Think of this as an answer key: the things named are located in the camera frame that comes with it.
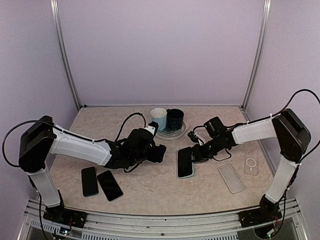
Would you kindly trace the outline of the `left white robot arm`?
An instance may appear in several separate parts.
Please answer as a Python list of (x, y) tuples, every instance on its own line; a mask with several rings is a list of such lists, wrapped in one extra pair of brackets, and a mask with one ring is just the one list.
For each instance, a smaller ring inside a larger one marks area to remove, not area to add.
[(77, 135), (54, 124), (52, 117), (47, 115), (32, 120), (31, 124), (20, 138), (18, 164), (29, 176), (45, 206), (50, 208), (50, 214), (61, 223), (70, 218), (70, 211), (63, 206), (61, 194), (46, 169), (48, 154), (69, 156), (117, 170), (134, 167), (144, 161), (161, 163), (167, 149), (154, 141), (158, 130), (154, 121), (115, 141)]

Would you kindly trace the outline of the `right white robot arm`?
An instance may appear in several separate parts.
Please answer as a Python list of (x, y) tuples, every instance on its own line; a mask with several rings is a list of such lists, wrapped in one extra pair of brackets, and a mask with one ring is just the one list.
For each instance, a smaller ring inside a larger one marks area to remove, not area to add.
[(280, 150), (279, 164), (263, 197), (267, 202), (255, 212), (260, 222), (268, 221), (276, 212), (274, 205), (284, 197), (295, 180), (311, 142), (310, 131), (290, 108), (259, 120), (233, 126), (224, 125), (216, 116), (203, 126), (211, 140), (202, 145), (195, 144), (191, 148), (191, 162), (205, 162), (213, 159), (220, 151), (230, 150), (238, 145), (265, 139), (277, 140)]

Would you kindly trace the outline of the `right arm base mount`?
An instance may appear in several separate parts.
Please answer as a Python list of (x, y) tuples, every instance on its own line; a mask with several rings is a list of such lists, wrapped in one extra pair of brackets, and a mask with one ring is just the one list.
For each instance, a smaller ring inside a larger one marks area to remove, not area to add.
[(268, 205), (241, 211), (238, 216), (242, 228), (272, 222), (283, 217), (279, 206)]

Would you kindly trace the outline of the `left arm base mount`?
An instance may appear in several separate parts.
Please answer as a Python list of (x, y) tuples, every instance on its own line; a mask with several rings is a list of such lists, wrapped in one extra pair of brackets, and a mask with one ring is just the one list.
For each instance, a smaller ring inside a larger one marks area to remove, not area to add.
[(88, 214), (83, 211), (67, 209), (62, 213), (46, 211), (43, 214), (43, 218), (54, 223), (83, 229), (87, 215)]

